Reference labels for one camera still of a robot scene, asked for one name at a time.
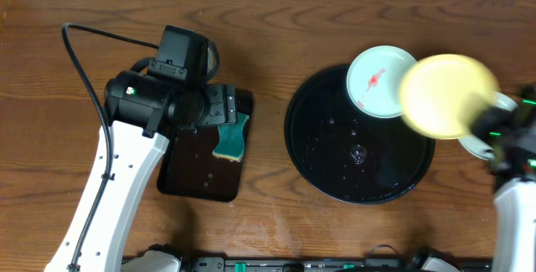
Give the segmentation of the yellow plate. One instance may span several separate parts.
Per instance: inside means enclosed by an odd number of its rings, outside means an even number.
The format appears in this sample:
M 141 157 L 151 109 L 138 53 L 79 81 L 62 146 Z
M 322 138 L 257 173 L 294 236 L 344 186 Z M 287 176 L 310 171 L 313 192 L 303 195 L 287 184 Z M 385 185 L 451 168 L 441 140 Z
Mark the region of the yellow plate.
M 461 54 L 438 54 L 414 64 L 399 84 L 402 119 L 423 136 L 458 139 L 494 106 L 499 84 L 483 63 Z

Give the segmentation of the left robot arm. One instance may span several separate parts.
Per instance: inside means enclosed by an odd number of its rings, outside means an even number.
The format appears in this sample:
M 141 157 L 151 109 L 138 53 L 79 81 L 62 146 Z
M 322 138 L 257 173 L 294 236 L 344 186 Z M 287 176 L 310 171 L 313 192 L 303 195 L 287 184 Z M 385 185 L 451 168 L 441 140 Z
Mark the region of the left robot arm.
M 126 239 L 149 177 L 181 130 L 216 127 L 213 157 L 240 161 L 249 117 L 232 85 L 123 71 L 106 85 L 95 161 L 64 242 L 47 271 L 178 271 L 182 260 L 148 250 L 123 262 Z

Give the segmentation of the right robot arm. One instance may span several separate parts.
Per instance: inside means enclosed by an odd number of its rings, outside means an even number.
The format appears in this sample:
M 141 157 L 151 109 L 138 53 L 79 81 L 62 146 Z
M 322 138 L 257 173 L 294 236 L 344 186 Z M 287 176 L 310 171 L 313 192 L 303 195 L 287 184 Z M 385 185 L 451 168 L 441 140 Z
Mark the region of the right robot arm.
M 472 122 L 471 133 L 492 148 L 493 204 L 497 241 L 492 272 L 535 270 L 535 104 L 514 110 L 490 107 Z

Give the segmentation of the green yellow sponge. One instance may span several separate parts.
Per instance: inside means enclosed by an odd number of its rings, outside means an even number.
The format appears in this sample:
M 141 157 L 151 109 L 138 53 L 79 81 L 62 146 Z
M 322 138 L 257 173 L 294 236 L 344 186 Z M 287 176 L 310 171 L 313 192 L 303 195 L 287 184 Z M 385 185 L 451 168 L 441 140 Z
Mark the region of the green yellow sponge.
M 212 154 L 216 158 L 240 162 L 245 154 L 244 127 L 249 116 L 243 113 L 237 115 L 235 124 L 218 126 L 219 142 L 213 149 Z

